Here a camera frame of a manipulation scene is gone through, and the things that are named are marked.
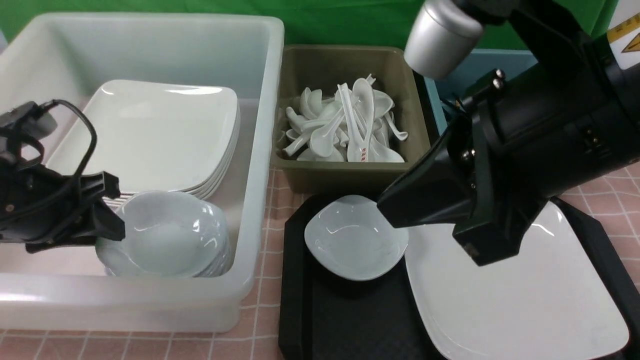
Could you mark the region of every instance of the black serving tray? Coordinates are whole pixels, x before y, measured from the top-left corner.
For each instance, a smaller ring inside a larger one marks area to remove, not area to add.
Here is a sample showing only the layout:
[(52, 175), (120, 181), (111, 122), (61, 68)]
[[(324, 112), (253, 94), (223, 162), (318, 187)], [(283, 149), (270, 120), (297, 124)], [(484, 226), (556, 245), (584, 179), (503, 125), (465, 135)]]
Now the black serving tray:
[[(340, 197), (309, 198), (285, 225), (278, 340), (285, 359), (446, 359), (424, 329), (404, 259), (379, 279), (353, 282), (326, 270), (308, 251), (304, 240), (307, 223)], [(640, 359), (636, 287), (600, 223), (559, 199), (553, 201), (566, 215), (627, 321), (628, 346), (607, 359)]]

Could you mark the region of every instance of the olive green tray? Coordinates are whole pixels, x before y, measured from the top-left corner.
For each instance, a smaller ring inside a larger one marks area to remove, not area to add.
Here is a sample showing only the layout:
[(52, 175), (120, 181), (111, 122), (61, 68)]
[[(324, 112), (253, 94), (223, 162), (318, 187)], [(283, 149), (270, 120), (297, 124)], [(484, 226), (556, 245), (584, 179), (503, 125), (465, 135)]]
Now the olive green tray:
[[(391, 148), (402, 155), (406, 163), (296, 161), (301, 151), (291, 158), (282, 151), (289, 144), (285, 132), (290, 128), (284, 110), (291, 106), (300, 113), (300, 93), (305, 87), (322, 89), (323, 96), (331, 96), (338, 84), (347, 83), (351, 87), (356, 79), (369, 74), (376, 78), (373, 88), (386, 92), (396, 103), (393, 112), (398, 129), (409, 132), (404, 142), (391, 136)], [(296, 193), (384, 190), (430, 148), (413, 72), (404, 62), (402, 50), (344, 45), (285, 47), (272, 148), (272, 163), (284, 171), (291, 190)]]

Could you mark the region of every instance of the table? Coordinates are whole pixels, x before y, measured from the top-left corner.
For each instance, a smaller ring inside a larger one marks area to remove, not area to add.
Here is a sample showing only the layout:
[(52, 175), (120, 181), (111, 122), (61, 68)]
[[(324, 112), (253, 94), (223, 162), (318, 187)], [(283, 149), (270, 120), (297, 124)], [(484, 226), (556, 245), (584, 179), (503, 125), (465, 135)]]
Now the table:
[[(213, 333), (0, 331), (2, 360), (281, 360), (278, 315), (284, 224), (308, 195), (270, 170), (255, 284), (231, 331)], [(598, 219), (640, 291), (640, 164), (567, 191), (563, 200)]]

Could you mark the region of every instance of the green screen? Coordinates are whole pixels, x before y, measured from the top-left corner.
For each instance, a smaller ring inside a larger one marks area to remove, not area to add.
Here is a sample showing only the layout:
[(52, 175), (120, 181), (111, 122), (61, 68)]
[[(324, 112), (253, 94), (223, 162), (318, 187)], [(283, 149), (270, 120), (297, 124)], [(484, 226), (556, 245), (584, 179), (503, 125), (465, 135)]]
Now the green screen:
[[(0, 0), (0, 29), (13, 39), (47, 12), (191, 12), (282, 19), (288, 44), (367, 44), (403, 48), (424, 0)], [(601, 33), (617, 0), (558, 0), (588, 33)], [(521, 49), (509, 26), (490, 27), (479, 47)]]

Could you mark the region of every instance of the white plastic bin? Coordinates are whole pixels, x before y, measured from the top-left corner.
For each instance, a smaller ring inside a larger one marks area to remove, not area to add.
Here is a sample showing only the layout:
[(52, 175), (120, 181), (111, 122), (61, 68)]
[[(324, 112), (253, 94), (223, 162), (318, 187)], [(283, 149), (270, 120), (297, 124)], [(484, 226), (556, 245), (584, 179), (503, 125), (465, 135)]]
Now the white plastic bin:
[[(56, 13), (18, 35), (0, 55), (2, 112), (53, 98), (82, 108), (114, 79), (234, 89), (238, 145), (210, 201), (225, 211), (235, 252), (221, 277), (143, 279), (104, 276), (92, 247), (30, 256), (2, 244), (0, 328), (227, 331), (237, 323), (260, 249), (283, 42), (278, 19), (210, 14)], [(75, 120), (64, 109), (53, 115), (49, 154)]]

